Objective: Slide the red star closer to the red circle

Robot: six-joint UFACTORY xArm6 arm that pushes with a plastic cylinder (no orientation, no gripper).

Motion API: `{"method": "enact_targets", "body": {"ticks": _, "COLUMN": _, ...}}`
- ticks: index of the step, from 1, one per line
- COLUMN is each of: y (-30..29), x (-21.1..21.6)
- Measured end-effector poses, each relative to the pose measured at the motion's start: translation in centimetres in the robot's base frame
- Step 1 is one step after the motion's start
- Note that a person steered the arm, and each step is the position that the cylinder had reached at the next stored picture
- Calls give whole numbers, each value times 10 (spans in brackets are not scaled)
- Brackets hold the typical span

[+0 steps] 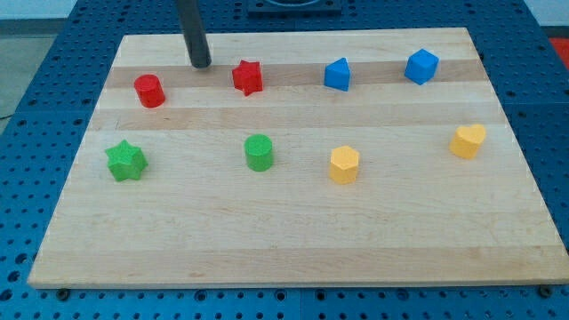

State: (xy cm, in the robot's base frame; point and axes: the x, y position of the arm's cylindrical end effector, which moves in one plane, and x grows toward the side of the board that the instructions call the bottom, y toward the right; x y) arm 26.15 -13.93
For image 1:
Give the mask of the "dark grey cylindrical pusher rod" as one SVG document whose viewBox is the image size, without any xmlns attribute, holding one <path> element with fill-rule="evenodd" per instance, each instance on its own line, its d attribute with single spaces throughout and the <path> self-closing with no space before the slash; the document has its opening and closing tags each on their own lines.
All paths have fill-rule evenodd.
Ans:
<svg viewBox="0 0 569 320">
<path fill-rule="evenodd" d="M 176 0 L 180 29 L 194 68 L 208 68 L 211 54 L 197 0 Z"/>
</svg>

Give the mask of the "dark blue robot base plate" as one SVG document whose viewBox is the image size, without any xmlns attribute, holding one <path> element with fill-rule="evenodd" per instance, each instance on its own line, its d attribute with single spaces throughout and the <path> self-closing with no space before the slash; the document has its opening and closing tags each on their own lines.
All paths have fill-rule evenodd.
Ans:
<svg viewBox="0 0 569 320">
<path fill-rule="evenodd" d="M 309 17 L 312 14 L 330 13 L 338 15 L 342 11 L 342 0 L 246 0 L 249 17 Z"/>
</svg>

